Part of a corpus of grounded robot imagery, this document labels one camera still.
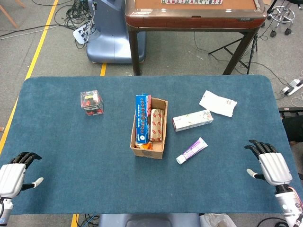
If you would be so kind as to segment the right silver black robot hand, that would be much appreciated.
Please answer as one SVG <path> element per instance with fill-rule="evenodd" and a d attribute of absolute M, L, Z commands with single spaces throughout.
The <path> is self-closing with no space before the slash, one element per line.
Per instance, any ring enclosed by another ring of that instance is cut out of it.
<path fill-rule="evenodd" d="M 262 173 L 259 174 L 248 168 L 247 173 L 251 177 L 264 180 L 275 187 L 289 184 L 292 181 L 293 177 L 283 155 L 273 145 L 257 140 L 249 140 L 249 142 L 250 144 L 244 148 L 252 151 L 262 170 Z"/>

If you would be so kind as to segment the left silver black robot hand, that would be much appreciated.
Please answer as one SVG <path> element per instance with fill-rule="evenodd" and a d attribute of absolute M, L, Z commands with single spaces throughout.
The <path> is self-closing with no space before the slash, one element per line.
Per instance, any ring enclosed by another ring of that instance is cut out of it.
<path fill-rule="evenodd" d="M 44 180 L 38 178 L 33 183 L 24 183 L 25 173 L 34 160 L 42 157 L 32 152 L 22 152 L 0 168 L 0 197 L 15 198 L 21 191 L 36 188 Z"/>

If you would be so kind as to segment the purple and white tube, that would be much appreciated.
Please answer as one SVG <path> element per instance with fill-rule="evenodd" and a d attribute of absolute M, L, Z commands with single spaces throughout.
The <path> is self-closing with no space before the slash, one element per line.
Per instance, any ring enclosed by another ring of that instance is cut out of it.
<path fill-rule="evenodd" d="M 180 165 L 183 164 L 206 147 L 208 147 L 208 144 L 201 137 L 199 137 L 196 142 L 194 142 L 186 151 L 176 158 L 177 163 Z"/>

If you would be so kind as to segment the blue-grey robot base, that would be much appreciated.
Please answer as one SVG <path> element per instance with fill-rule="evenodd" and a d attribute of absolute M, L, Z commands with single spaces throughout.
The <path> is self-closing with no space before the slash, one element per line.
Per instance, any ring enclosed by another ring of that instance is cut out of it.
<path fill-rule="evenodd" d="M 88 0 L 96 31 L 89 36 L 87 57 L 91 62 L 131 64 L 125 22 L 125 0 Z"/>

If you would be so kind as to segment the white floral toothpaste box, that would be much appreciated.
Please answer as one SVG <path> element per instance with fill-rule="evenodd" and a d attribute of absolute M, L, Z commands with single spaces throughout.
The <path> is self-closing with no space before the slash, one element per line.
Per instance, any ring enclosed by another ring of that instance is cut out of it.
<path fill-rule="evenodd" d="M 202 110 L 194 113 L 174 117 L 173 126 L 176 132 L 191 129 L 211 123 L 214 119 L 209 110 Z"/>

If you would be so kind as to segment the clear cube with red items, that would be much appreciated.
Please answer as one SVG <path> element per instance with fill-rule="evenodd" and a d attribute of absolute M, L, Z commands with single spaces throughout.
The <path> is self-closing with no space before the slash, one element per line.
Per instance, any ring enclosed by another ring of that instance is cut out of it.
<path fill-rule="evenodd" d="M 80 105 L 88 116 L 104 113 L 103 100 L 98 90 L 81 92 Z"/>

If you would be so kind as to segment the brown cardboard box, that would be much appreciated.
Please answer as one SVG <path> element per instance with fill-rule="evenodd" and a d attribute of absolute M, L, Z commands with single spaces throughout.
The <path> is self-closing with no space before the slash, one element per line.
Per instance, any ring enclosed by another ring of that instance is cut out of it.
<path fill-rule="evenodd" d="M 136 142 L 136 110 L 134 114 L 134 122 L 131 132 L 131 140 L 130 140 L 130 148 L 134 152 L 136 156 L 139 157 L 150 157 L 155 159 L 162 159 L 164 146 L 165 146 L 165 138 L 166 138 L 166 125 L 167 125 L 167 111 L 168 111 L 168 101 L 151 97 L 151 109 L 161 109 L 164 110 L 164 123 L 163 123 L 163 138 L 162 141 L 152 142 L 152 149 L 139 149 L 135 147 Z"/>

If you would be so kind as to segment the blue cookie box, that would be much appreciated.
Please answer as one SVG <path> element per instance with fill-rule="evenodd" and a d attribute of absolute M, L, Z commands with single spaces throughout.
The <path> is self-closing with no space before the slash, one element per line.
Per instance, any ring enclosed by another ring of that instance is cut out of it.
<path fill-rule="evenodd" d="M 136 95 L 136 142 L 145 144 L 150 140 L 151 95 Z"/>

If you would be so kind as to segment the black equipment case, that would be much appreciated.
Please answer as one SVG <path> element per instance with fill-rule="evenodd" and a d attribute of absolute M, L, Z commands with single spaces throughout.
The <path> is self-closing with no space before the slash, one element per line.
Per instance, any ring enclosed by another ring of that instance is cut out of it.
<path fill-rule="evenodd" d="M 303 107 L 281 107 L 278 110 L 289 143 L 303 142 Z"/>

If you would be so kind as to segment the crumpled clear plastic bag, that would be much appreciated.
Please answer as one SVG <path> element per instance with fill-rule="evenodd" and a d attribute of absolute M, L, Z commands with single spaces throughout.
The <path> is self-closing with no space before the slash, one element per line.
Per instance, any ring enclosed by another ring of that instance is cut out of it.
<path fill-rule="evenodd" d="M 201 227 L 237 227 L 233 220 L 225 213 L 206 213 L 200 215 Z"/>

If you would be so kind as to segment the white power strip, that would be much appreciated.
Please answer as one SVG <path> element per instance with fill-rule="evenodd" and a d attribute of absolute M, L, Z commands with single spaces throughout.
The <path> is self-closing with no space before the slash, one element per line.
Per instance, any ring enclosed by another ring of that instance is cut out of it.
<path fill-rule="evenodd" d="M 303 79 L 294 79 L 281 92 L 286 96 L 290 96 L 301 88 L 303 88 Z"/>
<path fill-rule="evenodd" d="M 85 44 L 89 36 L 88 26 L 84 24 L 78 29 L 74 30 L 72 34 L 78 44 Z"/>

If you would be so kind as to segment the white tissue pack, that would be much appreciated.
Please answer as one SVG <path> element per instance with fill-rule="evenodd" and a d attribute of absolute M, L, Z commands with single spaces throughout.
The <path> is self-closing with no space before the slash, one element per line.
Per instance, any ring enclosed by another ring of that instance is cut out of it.
<path fill-rule="evenodd" d="M 232 117 L 237 102 L 228 98 L 218 96 L 208 90 L 203 94 L 199 105 L 210 112 Z"/>

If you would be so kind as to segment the brown red-print snack pack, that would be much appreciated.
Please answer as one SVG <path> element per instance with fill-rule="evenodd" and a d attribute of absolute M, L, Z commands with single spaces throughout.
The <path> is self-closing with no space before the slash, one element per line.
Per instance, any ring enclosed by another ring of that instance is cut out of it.
<path fill-rule="evenodd" d="M 162 141 L 163 123 L 164 123 L 164 110 L 152 109 L 151 110 L 151 134 L 150 134 L 150 140 L 152 142 Z"/>

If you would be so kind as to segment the orange snack packet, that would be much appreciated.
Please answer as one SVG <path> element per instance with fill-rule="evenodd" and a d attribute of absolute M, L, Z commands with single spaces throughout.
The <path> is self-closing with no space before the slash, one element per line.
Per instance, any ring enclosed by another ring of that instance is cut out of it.
<path fill-rule="evenodd" d="M 139 149 L 151 150 L 152 149 L 152 142 L 151 141 L 149 141 L 147 143 L 138 143 L 138 142 L 135 142 L 135 147 L 139 148 Z"/>

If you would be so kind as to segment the grey robot torso base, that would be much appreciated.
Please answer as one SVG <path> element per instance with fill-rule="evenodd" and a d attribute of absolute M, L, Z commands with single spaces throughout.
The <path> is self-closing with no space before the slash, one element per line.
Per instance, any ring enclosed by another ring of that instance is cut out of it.
<path fill-rule="evenodd" d="M 201 227 L 196 213 L 102 214 L 98 227 Z"/>

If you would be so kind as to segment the chrome wheeled stool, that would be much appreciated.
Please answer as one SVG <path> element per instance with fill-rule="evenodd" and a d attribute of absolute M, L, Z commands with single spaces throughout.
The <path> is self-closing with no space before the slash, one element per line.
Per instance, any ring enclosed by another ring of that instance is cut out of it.
<path fill-rule="evenodd" d="M 269 36 L 274 38 L 276 36 L 276 30 L 282 24 L 288 24 L 284 34 L 290 35 L 292 33 L 292 25 L 295 19 L 295 13 L 290 9 L 291 2 L 285 5 L 273 7 L 267 15 L 267 20 L 272 20 L 276 22 L 276 26 L 272 29 Z"/>

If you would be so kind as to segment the white chair wooden legs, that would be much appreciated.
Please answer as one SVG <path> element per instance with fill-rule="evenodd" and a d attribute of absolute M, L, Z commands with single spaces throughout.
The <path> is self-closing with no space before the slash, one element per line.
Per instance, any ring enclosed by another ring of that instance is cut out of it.
<path fill-rule="evenodd" d="M 26 5 L 21 0 L 14 0 L 20 7 L 26 8 Z M 15 27 L 19 28 L 19 25 L 15 22 L 14 18 L 5 10 L 5 8 L 0 4 L 0 11 L 6 16 L 9 22 Z"/>

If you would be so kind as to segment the brown mahjong table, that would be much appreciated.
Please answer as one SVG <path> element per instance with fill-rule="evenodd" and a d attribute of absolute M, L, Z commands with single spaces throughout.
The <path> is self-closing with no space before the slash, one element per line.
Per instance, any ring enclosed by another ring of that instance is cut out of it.
<path fill-rule="evenodd" d="M 237 32 L 243 34 L 225 68 L 230 75 L 267 17 L 263 0 L 223 0 L 220 5 L 162 4 L 161 0 L 125 0 L 134 75 L 140 76 L 138 32 Z"/>

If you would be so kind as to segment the mahjong tile row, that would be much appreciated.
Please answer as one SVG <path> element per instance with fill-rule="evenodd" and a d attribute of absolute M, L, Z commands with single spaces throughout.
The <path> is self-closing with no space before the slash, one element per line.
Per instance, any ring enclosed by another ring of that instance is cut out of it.
<path fill-rule="evenodd" d="M 220 5 L 223 0 L 161 0 L 162 4 L 203 4 Z"/>

